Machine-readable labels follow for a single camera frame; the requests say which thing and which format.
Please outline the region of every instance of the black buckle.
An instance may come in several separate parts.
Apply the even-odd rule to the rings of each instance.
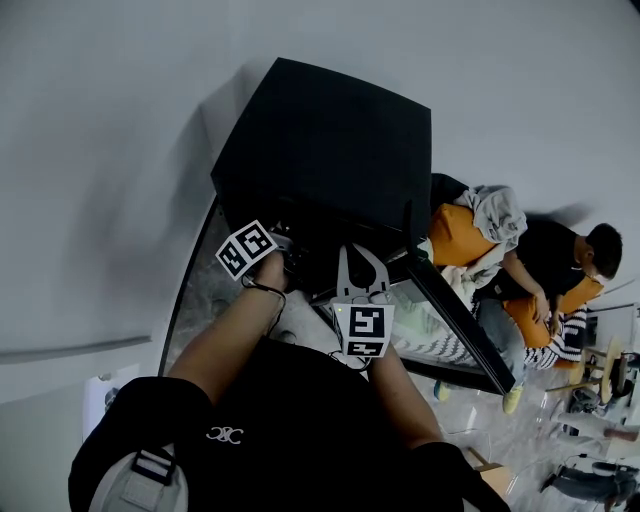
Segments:
[[[131,470],[162,485],[171,485],[176,469],[175,459],[166,450],[140,450],[136,454]]]

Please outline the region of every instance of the white logo on shirt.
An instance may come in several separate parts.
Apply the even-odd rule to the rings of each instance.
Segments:
[[[238,432],[238,435],[234,441],[231,436],[236,432]],[[244,430],[241,428],[211,427],[211,431],[207,434],[207,439],[213,439],[214,441],[220,441],[221,443],[240,444],[242,442],[238,439],[240,434],[244,434]]]

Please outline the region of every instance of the marble floor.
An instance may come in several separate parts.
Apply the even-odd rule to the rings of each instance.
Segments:
[[[219,210],[206,229],[169,341],[165,373],[189,341],[211,322],[218,301],[231,302],[240,291],[240,285],[228,277],[215,258],[215,252],[229,235]],[[282,330],[296,333],[298,344],[325,353],[339,348],[333,331],[299,292],[288,297],[276,336]],[[490,462],[511,469],[514,478],[507,501],[514,512],[596,510],[594,503],[567,498],[553,488],[539,493],[539,487],[549,473],[574,455],[549,439],[553,427],[549,417],[561,395],[547,394],[544,390],[566,382],[562,371],[530,372],[522,401],[513,416],[503,414],[501,397],[475,390],[453,391],[447,402],[440,403],[433,395],[433,380],[420,376],[413,378],[433,407],[449,442],[463,449],[474,447]],[[579,460],[572,458],[568,465]]]

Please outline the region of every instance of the black sleeve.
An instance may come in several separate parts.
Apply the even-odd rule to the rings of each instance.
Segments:
[[[73,461],[71,510],[89,509],[102,477],[120,459],[188,435],[212,408],[204,391],[186,380],[146,377],[127,384]]]
[[[447,504],[446,510],[462,512],[463,499],[480,512],[509,512],[504,500],[465,460],[459,448],[448,443],[428,443],[411,451],[410,470],[421,488],[433,489],[425,494],[425,507]],[[433,504],[428,500],[437,500]]]

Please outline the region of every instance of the black t-shirt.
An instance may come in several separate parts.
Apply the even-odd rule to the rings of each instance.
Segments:
[[[462,511],[463,497],[483,512],[509,510],[455,446],[405,449],[358,373],[321,352],[266,339],[216,407],[180,379],[125,386],[73,462],[72,511],[87,511],[117,461],[171,443],[190,511],[387,500]]]
[[[564,295],[584,279],[574,257],[576,233],[553,221],[532,220],[520,237],[516,253],[550,300]],[[502,269],[483,289],[484,294],[500,300],[531,295]]]

